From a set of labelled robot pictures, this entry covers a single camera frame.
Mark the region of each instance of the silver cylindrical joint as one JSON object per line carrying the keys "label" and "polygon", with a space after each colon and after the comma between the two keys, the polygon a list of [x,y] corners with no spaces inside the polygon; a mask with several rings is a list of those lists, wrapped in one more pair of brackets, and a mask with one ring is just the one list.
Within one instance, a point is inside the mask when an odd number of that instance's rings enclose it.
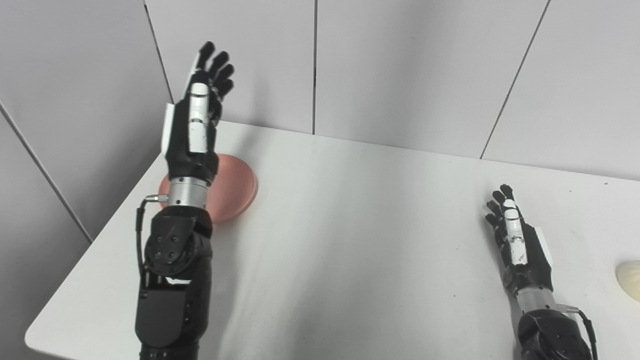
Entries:
{"label": "silver cylindrical joint", "polygon": [[523,313],[538,309],[557,310],[558,307],[551,290],[541,289],[539,286],[530,286],[518,291],[516,299]]}
{"label": "silver cylindrical joint", "polygon": [[205,208],[209,187],[205,181],[195,177],[176,177],[169,186],[167,205],[196,206]]}

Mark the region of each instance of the black cable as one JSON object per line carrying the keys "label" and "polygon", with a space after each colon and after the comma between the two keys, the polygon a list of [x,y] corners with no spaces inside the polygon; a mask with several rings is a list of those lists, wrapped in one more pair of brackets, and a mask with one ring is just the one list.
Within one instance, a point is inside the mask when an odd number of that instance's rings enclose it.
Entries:
{"label": "black cable", "polygon": [[598,360],[598,350],[596,350],[596,332],[593,330],[593,324],[591,320],[580,310],[578,312],[580,317],[582,318],[582,322],[584,323],[584,328],[587,329],[587,334],[589,335],[589,342],[591,343],[591,354],[593,356],[593,360]]}
{"label": "black cable", "polygon": [[138,271],[140,271],[140,276],[143,274],[143,263],[142,263],[142,220],[145,217],[145,206],[147,205],[147,200],[142,200],[140,207],[136,209],[136,254],[138,256]]}

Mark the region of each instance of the white wall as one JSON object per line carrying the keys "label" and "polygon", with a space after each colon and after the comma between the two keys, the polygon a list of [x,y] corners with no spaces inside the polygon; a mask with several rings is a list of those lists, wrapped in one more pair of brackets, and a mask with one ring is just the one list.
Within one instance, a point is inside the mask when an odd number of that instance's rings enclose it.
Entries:
{"label": "white wall", "polygon": [[316,134],[478,158],[546,0],[318,0]]}
{"label": "white wall", "polygon": [[551,1],[484,158],[640,180],[638,15]]}
{"label": "white wall", "polygon": [[169,93],[142,1],[0,2],[0,99],[96,236],[158,155]]}
{"label": "white wall", "polygon": [[24,333],[157,157],[170,96],[142,1],[1,1],[0,34],[0,357],[51,359]]}
{"label": "white wall", "polygon": [[52,360],[24,333],[89,243],[0,114],[0,354]]}
{"label": "white wall", "polygon": [[236,68],[223,119],[312,132],[314,0],[147,0],[173,97],[211,40]]}

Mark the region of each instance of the cable connector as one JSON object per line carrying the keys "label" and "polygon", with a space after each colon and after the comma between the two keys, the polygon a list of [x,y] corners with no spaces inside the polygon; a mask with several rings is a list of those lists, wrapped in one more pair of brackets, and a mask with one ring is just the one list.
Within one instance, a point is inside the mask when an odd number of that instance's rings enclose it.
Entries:
{"label": "cable connector", "polygon": [[570,314],[579,314],[580,313],[580,309],[576,306],[571,306],[571,305],[564,305],[564,304],[558,304],[558,310],[562,311],[563,313],[570,313]]}
{"label": "cable connector", "polygon": [[146,202],[168,202],[169,195],[165,193],[147,195],[145,196],[145,201]]}

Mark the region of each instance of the panel seam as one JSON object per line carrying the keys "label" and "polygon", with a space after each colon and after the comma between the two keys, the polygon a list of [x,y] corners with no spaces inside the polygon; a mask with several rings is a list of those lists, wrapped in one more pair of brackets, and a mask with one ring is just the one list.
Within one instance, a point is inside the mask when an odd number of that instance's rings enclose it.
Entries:
{"label": "panel seam", "polygon": [[312,103],[311,134],[316,134],[316,78],[317,78],[317,49],[318,49],[318,0],[314,1],[314,93]]}
{"label": "panel seam", "polygon": [[547,0],[545,5],[545,9],[542,10],[542,15],[540,15],[540,19],[538,20],[538,24],[536,25],[536,29],[533,31],[533,35],[529,41],[529,45],[527,46],[527,50],[524,52],[524,56],[522,56],[522,60],[520,61],[520,66],[518,66],[518,70],[516,71],[516,75],[513,77],[513,81],[511,82],[511,86],[509,87],[509,91],[507,92],[507,96],[505,96],[504,101],[502,102],[502,107],[500,107],[500,111],[498,112],[498,117],[495,119],[493,123],[493,127],[491,128],[491,133],[489,133],[489,137],[486,139],[486,143],[484,144],[484,148],[482,153],[480,154],[480,158],[484,157],[484,153],[486,152],[487,147],[489,146],[489,142],[491,141],[491,137],[493,136],[493,132],[495,131],[496,126],[498,125],[498,121],[500,120],[502,113],[504,112],[504,108],[507,106],[507,102],[509,101],[509,96],[511,96],[511,91],[513,90],[513,86],[520,75],[520,71],[522,70],[522,66],[524,65],[524,61],[527,59],[527,55],[529,54],[529,50],[531,49],[531,45],[533,44],[533,40],[535,40],[536,35],[538,34],[538,30],[540,29],[540,24],[542,24],[542,19],[544,19],[545,14],[547,13],[547,8],[549,8],[549,4],[551,0]]}
{"label": "panel seam", "polygon": [[40,159],[38,159],[38,156],[35,154],[31,146],[27,142],[27,139],[24,137],[24,134],[22,133],[22,131],[18,128],[18,125],[16,124],[14,119],[11,117],[7,109],[4,107],[4,104],[2,103],[2,101],[0,101],[0,113],[2,113],[7,123],[9,123],[9,126],[11,127],[15,135],[20,140],[20,143],[22,143],[22,146],[24,147],[24,149],[27,151],[27,153],[29,154],[29,156],[31,157],[35,165],[40,170],[40,173],[44,176],[45,180],[49,183],[49,186],[51,187],[51,189],[53,189],[53,192],[58,197],[58,200],[60,200],[62,205],[67,210],[67,213],[69,213],[69,215],[71,216],[71,219],[73,219],[73,221],[76,223],[76,226],[78,226],[78,228],[82,232],[86,241],[89,243],[89,245],[91,245],[93,243],[93,238],[91,237],[91,235],[89,235],[89,232],[86,230],[86,228],[84,227],[84,225],[82,224],[82,222],[80,221],[76,213],[73,211],[73,209],[71,208],[71,206],[69,205],[65,197],[62,195],[62,193],[60,192],[60,189],[58,189],[58,187],[56,186],[56,183],[53,181],[49,173],[46,171]]}
{"label": "panel seam", "polygon": [[158,59],[160,59],[160,67],[162,68],[162,73],[164,76],[164,83],[166,84],[166,88],[169,91],[169,98],[171,99],[171,103],[175,104],[173,101],[173,94],[171,93],[171,87],[169,86],[169,78],[166,75],[166,69],[164,68],[164,62],[162,60],[162,55],[160,54],[160,47],[158,46],[158,41],[156,38],[156,32],[154,31],[154,25],[151,23],[151,15],[149,15],[149,9],[147,8],[147,2],[143,1],[145,6],[145,13],[147,14],[147,20],[149,21],[149,29],[151,29],[151,36],[154,38],[154,45],[156,46],[156,52],[158,54]]}

